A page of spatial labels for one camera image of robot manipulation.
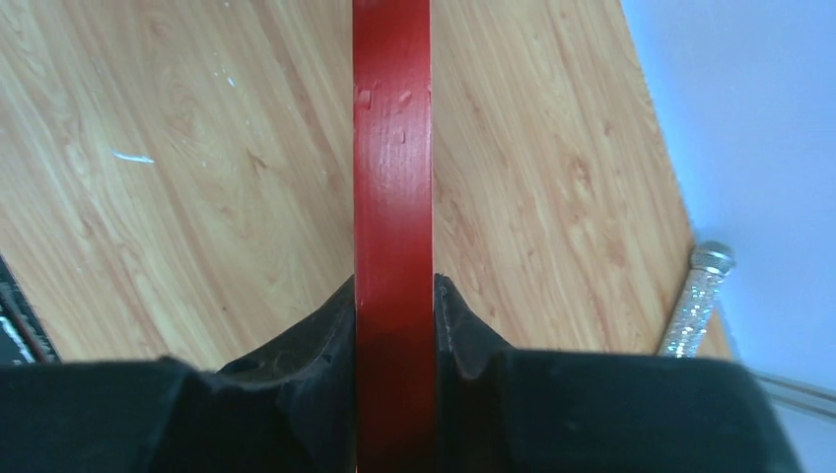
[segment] paint chip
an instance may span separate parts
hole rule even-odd
[[[115,150],[110,150],[110,152],[113,153],[113,155],[116,156],[117,158],[119,158],[121,160],[125,160],[125,161],[130,161],[132,163],[144,163],[146,165],[152,165],[154,163],[154,160],[152,160],[151,158],[149,158],[147,156],[126,155],[124,153],[119,153],[118,151],[115,151]]]

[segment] glittery handle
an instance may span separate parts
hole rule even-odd
[[[700,342],[706,333],[706,325],[711,318],[714,301],[725,275],[703,269],[692,269],[670,324],[659,349],[663,357],[690,358],[697,354]]]

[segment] silver cap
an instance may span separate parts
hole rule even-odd
[[[717,241],[705,241],[691,252],[691,268],[726,277],[734,268],[734,253]]]

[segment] red wooden board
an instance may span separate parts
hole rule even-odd
[[[433,471],[429,0],[354,0],[358,468]]]

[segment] wooden floor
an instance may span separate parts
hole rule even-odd
[[[693,239],[620,7],[483,3],[434,5],[437,270],[515,344],[652,353]],[[216,368],[351,274],[350,0],[0,10],[0,251],[64,359]]]

